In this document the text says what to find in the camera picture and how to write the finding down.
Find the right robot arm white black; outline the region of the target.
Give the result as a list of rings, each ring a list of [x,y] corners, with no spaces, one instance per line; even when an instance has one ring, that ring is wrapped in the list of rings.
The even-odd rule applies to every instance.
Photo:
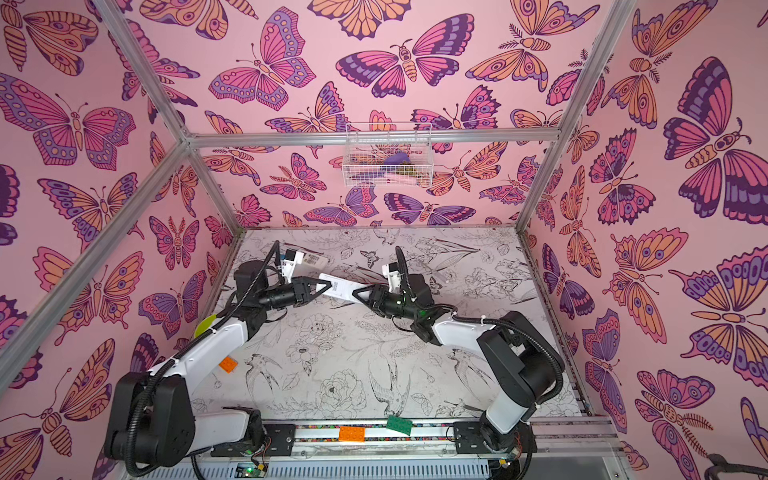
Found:
[[[380,317],[409,320],[411,332],[426,343],[464,350],[486,361],[499,393],[479,424],[483,442],[493,452],[516,447],[517,426],[564,386],[562,357],[518,311],[500,318],[467,317],[453,305],[428,301],[406,289],[392,293],[384,285],[358,288],[352,296]]]

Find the white remote control with batteries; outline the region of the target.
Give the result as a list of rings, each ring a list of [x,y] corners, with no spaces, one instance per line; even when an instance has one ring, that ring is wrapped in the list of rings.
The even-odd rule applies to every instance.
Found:
[[[335,277],[326,273],[321,273],[319,279],[330,283],[330,288],[323,292],[324,296],[329,296],[345,302],[359,303],[359,300],[354,297],[353,292],[365,287],[364,284]]]

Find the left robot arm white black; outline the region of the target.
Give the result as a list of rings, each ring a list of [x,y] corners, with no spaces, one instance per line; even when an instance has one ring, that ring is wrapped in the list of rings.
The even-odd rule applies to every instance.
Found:
[[[125,465],[132,477],[170,468],[187,457],[225,444],[256,451],[266,431],[259,410],[226,407],[199,413],[192,395],[232,352],[251,340],[269,312],[305,306],[331,289],[328,280],[280,277],[263,261],[242,264],[236,288],[201,335],[162,364],[125,374],[115,387],[102,453]]]

